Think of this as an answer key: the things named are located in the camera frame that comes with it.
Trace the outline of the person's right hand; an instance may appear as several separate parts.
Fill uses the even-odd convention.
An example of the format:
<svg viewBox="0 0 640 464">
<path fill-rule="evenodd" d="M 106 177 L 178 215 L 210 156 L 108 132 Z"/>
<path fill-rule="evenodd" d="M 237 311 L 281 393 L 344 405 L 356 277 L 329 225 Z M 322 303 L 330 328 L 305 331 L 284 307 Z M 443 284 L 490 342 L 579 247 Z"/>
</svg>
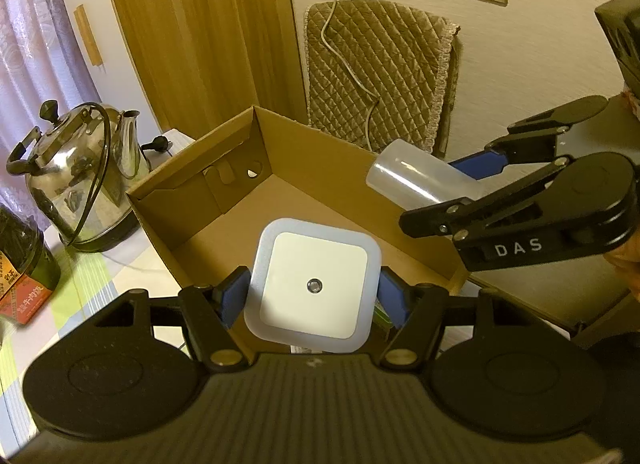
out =
<svg viewBox="0 0 640 464">
<path fill-rule="evenodd" d="M 627 289 L 638 301 L 640 294 L 640 235 L 639 228 L 620 247 L 605 253 L 604 258 L 626 282 Z"/>
</svg>

